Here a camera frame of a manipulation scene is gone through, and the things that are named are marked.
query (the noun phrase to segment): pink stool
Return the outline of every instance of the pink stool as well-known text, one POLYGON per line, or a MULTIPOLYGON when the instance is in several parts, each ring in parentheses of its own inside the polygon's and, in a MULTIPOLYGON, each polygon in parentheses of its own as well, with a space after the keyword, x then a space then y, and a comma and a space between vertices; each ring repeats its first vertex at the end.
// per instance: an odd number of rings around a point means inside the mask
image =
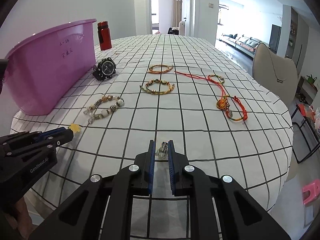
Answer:
POLYGON ((303 201, 305 205, 314 201, 320 195, 320 179, 316 179, 309 185, 304 186, 302 192, 310 192, 310 196, 303 201))

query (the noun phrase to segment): watch face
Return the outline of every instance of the watch face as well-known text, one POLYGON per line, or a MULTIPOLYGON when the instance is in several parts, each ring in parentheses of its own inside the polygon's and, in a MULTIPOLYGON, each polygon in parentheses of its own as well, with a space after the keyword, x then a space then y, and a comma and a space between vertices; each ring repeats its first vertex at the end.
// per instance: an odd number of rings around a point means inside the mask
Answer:
POLYGON ((115 71, 115 66, 113 65, 112 62, 110 61, 105 61, 101 67, 103 74, 106 76, 110 76, 114 73, 115 71))

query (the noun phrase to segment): person's hand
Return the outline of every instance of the person's hand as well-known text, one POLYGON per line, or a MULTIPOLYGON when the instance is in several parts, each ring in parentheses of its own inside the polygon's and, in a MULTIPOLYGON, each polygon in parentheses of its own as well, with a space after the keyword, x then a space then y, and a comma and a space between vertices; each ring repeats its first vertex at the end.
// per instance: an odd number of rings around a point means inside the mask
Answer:
POLYGON ((18 211, 17 219, 8 214, 4 215, 6 216, 11 227, 13 229, 18 229, 20 235, 24 239, 28 239, 33 231, 33 224, 24 198, 20 199, 14 206, 18 211))

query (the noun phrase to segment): red water bottle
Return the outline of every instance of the red water bottle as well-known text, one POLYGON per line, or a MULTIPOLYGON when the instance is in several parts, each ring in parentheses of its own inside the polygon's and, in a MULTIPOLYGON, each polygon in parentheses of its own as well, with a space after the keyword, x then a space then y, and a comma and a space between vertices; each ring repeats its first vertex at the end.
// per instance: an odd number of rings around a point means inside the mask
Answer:
POLYGON ((100 22, 98 23, 98 37, 100 43, 100 49, 106 50, 111 49, 111 36, 108 22, 100 22))

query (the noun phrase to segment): silver charm bracelet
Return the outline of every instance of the silver charm bracelet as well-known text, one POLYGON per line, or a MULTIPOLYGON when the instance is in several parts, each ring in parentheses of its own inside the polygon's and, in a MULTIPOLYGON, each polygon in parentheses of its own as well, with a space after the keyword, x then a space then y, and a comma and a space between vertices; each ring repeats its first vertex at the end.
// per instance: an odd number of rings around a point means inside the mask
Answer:
POLYGON ((85 115, 89 115, 90 118, 88 119, 89 124, 93 124, 95 120, 106 118, 111 113, 115 112, 118 108, 124 106, 124 99, 121 97, 115 97, 112 95, 103 96, 94 104, 86 107, 86 110, 83 112, 85 115), (113 106, 110 106, 108 109, 103 109, 100 114, 94 114, 93 111, 98 108, 99 105, 105 103, 107 101, 117 100, 117 103, 113 106))

